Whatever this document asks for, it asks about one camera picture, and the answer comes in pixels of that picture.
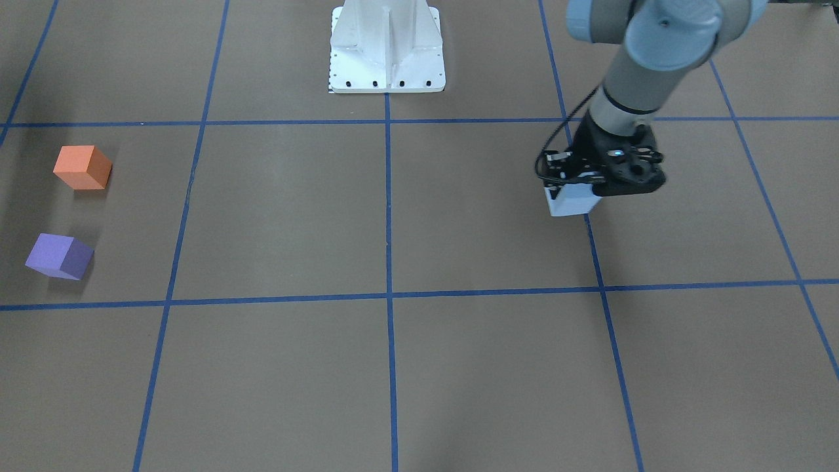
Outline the light blue foam block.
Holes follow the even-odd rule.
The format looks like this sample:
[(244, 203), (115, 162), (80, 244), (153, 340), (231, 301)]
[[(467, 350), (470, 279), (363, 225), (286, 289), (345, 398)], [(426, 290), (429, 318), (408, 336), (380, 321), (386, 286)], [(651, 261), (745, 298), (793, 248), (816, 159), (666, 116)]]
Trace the light blue foam block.
[(590, 213), (602, 199), (591, 184), (566, 184), (543, 188), (551, 217), (570, 217)]

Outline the orange foam block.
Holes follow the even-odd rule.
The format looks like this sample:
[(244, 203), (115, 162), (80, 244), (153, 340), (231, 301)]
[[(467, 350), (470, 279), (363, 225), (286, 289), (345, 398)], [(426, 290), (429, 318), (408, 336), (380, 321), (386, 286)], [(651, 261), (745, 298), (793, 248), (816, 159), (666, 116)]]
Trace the orange foam block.
[(53, 173), (75, 191), (105, 190), (113, 161), (96, 146), (62, 146)]

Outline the purple foam block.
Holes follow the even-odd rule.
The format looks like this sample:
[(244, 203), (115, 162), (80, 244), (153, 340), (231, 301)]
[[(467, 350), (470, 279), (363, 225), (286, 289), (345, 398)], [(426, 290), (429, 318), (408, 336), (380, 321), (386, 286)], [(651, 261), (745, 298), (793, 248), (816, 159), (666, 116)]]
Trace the purple foam block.
[(81, 240), (60, 234), (40, 233), (25, 266), (43, 275), (80, 281), (95, 251)]

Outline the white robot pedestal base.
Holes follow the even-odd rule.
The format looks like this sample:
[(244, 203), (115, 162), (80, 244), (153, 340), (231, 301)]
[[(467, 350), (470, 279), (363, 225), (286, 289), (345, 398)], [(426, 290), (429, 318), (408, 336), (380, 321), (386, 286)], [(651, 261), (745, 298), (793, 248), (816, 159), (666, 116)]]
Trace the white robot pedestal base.
[(446, 88), (437, 8), (425, 1), (345, 1), (330, 18), (331, 93), (417, 94)]

